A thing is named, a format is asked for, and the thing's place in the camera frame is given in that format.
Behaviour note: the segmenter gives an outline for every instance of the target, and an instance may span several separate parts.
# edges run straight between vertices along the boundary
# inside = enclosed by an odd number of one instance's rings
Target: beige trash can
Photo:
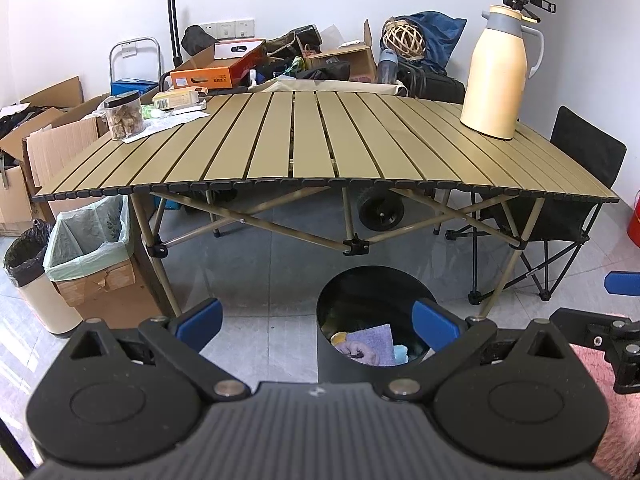
[[[42,220],[23,232],[7,249],[4,270],[44,328],[68,337],[81,322],[78,311],[66,304],[44,273],[42,262],[52,226]]]

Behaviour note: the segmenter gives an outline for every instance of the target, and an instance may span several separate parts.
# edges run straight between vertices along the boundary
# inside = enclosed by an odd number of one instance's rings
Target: white wall
[[[376,43],[391,15],[440,10],[468,24],[449,63],[466,82],[473,47],[484,27],[480,12],[502,0],[176,0],[180,36],[188,25],[254,18],[257,37],[274,38],[293,27],[335,23],[345,40],[362,37],[368,18]],[[164,68],[172,54],[166,0],[9,0],[10,57],[15,91],[28,95],[80,75],[85,97],[108,90],[108,53],[121,40],[153,36],[162,44]],[[154,78],[154,62],[138,54],[116,67],[116,77]]]
[[[0,0],[0,107],[17,97],[9,54],[9,0]]]
[[[545,57],[527,82],[520,119],[549,137],[565,105],[624,142],[613,189],[632,205],[640,189],[640,0],[550,1],[557,12],[540,12]],[[529,59],[538,54],[533,43]]]

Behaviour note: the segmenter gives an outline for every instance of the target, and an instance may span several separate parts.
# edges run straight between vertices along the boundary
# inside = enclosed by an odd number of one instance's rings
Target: yellow thermos
[[[522,20],[536,20],[519,10],[495,5],[482,16],[488,21],[471,57],[460,121],[481,134],[512,139],[527,79],[522,33],[540,38],[540,55],[529,77],[540,67],[545,38],[539,30],[522,25]]]

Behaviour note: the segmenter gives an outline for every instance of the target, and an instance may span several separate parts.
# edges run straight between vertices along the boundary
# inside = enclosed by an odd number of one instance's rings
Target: black cap
[[[124,92],[124,94],[112,95],[107,97],[104,101],[105,108],[116,108],[118,106],[125,105],[133,102],[140,97],[138,90],[132,90],[131,92]]]

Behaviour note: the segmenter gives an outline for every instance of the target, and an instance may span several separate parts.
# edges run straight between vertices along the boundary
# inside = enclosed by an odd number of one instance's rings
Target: table
[[[129,144],[108,135],[89,146],[47,186],[35,201],[89,196],[131,195],[143,241],[154,270],[174,308],[162,258],[175,244],[242,222],[305,240],[344,254],[365,254],[376,243],[453,218],[501,238],[513,254],[494,294],[482,308],[485,316],[507,283],[526,247],[546,199],[593,203],[617,202],[611,190],[544,137],[524,124],[511,140],[492,139],[460,122],[460,105],[376,95],[366,92],[260,92],[216,96],[206,118],[197,119]],[[244,211],[214,203],[214,190],[279,186],[283,195]],[[349,190],[353,186],[391,189],[440,212],[414,224],[360,240],[353,231]],[[342,189],[346,240],[301,232],[254,215],[331,187]],[[443,189],[438,202],[418,193]],[[492,197],[453,209],[450,190]],[[203,191],[207,201],[178,193]],[[140,194],[161,198],[151,227]],[[510,217],[514,196],[536,199],[526,227],[511,235],[473,217],[501,203]],[[211,223],[163,242],[158,233],[166,200],[209,212]]]

